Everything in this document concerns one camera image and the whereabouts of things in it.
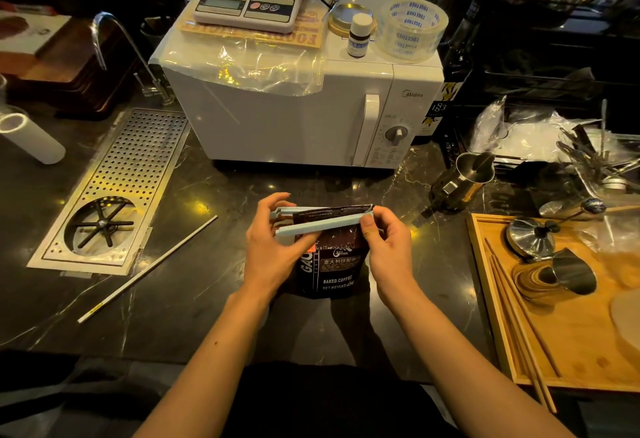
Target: person's right hand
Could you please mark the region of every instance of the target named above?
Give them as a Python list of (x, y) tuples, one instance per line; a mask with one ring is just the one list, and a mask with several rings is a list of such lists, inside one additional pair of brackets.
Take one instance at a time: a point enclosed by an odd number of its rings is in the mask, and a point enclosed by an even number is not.
[[(363, 216), (360, 227), (371, 249), (369, 263), (378, 292), (389, 306), (395, 295), (417, 287), (411, 261), (411, 231), (386, 207), (373, 207), (373, 215), (375, 219)], [(385, 232), (384, 238), (378, 228)]]

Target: chrome faucet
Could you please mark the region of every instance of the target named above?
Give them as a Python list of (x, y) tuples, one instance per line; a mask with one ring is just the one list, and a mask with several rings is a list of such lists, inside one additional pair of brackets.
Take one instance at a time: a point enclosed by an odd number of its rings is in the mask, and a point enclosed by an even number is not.
[(133, 47), (133, 50), (138, 55), (140, 62), (142, 62), (142, 65), (145, 66), (145, 69), (149, 73), (149, 76), (151, 76), (151, 80), (153, 81), (153, 84), (154, 84), (153, 87), (145, 86), (140, 80), (140, 77), (138, 77), (138, 73), (134, 74), (134, 76), (140, 83), (140, 86), (142, 86), (142, 94), (144, 94), (145, 96), (160, 95), (162, 97), (163, 106), (167, 106), (171, 104), (175, 100), (175, 96), (172, 93), (171, 94), (169, 93), (167, 86), (165, 86), (164, 83), (160, 79), (158, 79), (158, 77), (153, 73), (153, 71), (151, 71), (151, 69), (149, 68), (149, 65), (147, 64), (147, 61), (145, 61), (144, 57), (142, 57), (142, 54), (138, 50), (138, 47), (136, 46), (135, 42), (129, 35), (129, 32), (127, 32), (124, 26), (113, 14), (108, 12), (98, 13), (93, 18), (93, 22), (91, 23), (91, 27), (90, 27), (92, 40), (93, 40), (93, 50), (95, 50), (95, 56), (98, 58), (98, 64), (100, 64), (100, 67), (103, 68), (103, 70), (107, 70), (107, 64), (105, 64), (104, 57), (102, 56), (102, 51), (100, 50), (100, 24), (105, 19), (111, 20), (118, 27), (120, 27), (120, 30), (122, 30), (124, 36), (127, 38), (129, 43)]

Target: marble surface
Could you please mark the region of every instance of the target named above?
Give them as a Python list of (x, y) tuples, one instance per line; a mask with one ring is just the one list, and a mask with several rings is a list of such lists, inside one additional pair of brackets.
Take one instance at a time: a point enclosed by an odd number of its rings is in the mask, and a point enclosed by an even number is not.
[[(242, 282), (244, 233), (258, 200), (291, 192), (306, 206), (373, 203), (393, 210), (412, 231), (413, 270), (427, 296), (473, 345), (496, 363), (465, 213), (426, 210), (430, 184), (444, 168), (434, 143), (414, 145), (396, 171), (213, 162), (192, 132), (164, 192), (137, 268), (155, 260), (212, 215), (219, 219), (82, 325), (76, 319), (126, 277), (90, 279), (26, 268), (110, 121), (81, 122), (34, 115), (68, 149), (44, 167), (0, 143), (0, 351), (123, 357), (185, 363)], [(504, 213), (510, 185), (493, 183), (475, 211)], [(356, 296), (310, 300), (281, 293), (260, 330), (254, 361), (354, 364), (429, 382), (395, 318), (369, 278)]]

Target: microwave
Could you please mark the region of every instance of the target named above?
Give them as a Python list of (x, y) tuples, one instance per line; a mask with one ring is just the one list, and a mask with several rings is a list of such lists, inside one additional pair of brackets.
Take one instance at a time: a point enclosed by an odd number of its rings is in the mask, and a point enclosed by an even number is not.
[[(360, 3), (374, 16), (388, 2), (342, 1)], [(380, 51), (373, 37), (366, 55), (354, 58), (347, 38), (328, 31), (320, 92), (254, 92), (172, 69), (164, 52), (187, 41), (174, 25), (153, 57), (213, 160), (397, 168), (444, 80), (437, 53), (403, 63)]]

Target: midea logo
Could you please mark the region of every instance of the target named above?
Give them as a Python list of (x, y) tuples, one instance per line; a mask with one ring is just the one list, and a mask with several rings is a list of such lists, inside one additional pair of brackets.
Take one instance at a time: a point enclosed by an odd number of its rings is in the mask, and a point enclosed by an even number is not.
[(419, 92), (411, 92), (409, 89), (405, 89), (402, 91), (402, 97), (422, 97), (422, 94)]

